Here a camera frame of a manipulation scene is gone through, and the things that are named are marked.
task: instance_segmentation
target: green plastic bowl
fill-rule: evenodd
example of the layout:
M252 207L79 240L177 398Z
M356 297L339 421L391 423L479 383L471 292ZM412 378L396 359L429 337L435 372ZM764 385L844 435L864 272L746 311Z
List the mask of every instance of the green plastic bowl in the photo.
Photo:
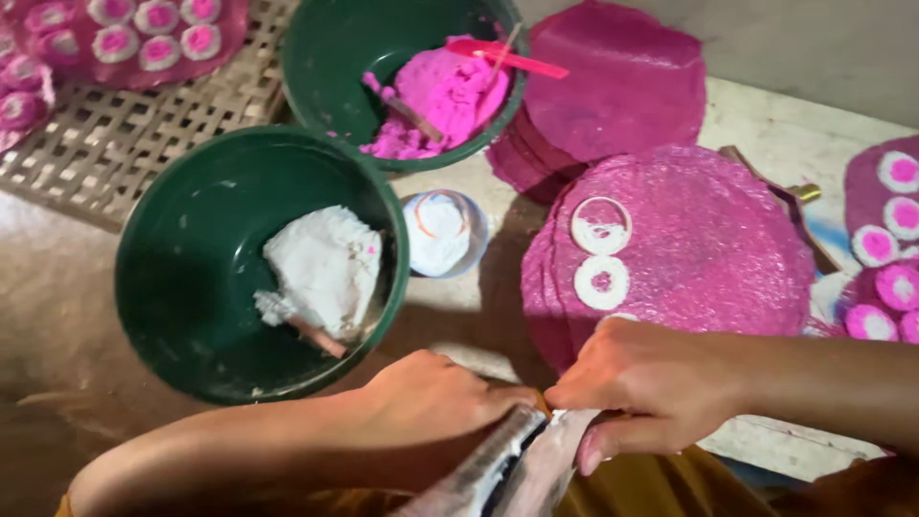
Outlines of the green plastic bowl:
M495 40L495 23L510 34L518 21L512 0L303 0L281 51L290 108L304 128L335 132L338 142L358 151L387 115L386 107L361 84L361 75L370 71L391 85L415 54L443 47L447 36ZM514 48L529 55L525 30ZM515 70L505 104L492 123L456 149L421 160L371 157L370 163L381 170L413 172L446 167L474 154L514 117L526 82L526 74Z
M278 288L266 241L336 204L384 232L379 323L342 361L289 326L264 325L252 298ZM247 404L310 395L354 368L395 318L408 276L402 208L382 174L303 129L259 127L196 147L153 183L121 237L115 301L130 343L160 378L207 402Z

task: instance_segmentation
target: woven lattice tray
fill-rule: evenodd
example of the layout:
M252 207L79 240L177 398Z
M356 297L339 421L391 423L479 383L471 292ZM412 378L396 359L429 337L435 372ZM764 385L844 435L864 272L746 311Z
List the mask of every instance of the woven lattice tray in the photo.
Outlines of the woven lattice tray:
M278 42L298 3L251 0L245 45L211 75L144 92L65 81L49 124L0 157L0 189L118 232L173 158L278 114Z

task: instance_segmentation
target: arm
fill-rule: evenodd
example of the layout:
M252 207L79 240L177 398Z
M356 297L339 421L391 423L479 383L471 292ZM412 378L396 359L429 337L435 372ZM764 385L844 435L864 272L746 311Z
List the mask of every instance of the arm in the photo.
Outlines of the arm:
M621 409L578 453L582 473L618 453L673 453L757 414L919 455L919 348L853 339L690 334L605 320L546 392L558 408Z
M490 388L423 350L355 391L218 409L144 434L84 468L68 495L75 517L102 517L290 479L303 491L419 490L516 403L533 404L535 395Z

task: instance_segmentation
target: wall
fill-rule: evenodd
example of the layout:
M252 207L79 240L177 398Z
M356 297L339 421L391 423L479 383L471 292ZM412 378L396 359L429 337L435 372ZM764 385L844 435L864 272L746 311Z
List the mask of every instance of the wall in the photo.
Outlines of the wall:
M577 0L516 0L528 25ZM919 128L916 0L621 0L705 43L709 74Z

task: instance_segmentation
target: red spatula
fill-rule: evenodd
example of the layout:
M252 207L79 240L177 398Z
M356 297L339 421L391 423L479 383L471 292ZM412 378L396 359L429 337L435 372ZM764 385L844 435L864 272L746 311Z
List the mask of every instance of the red spatula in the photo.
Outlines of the red spatula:
M534 74L548 75L554 79L562 79L568 75L568 71L560 66L512 53L505 53L504 44L498 41L454 40L447 43L447 50L467 57L483 57L489 61L499 61L504 56L504 64L527 70Z

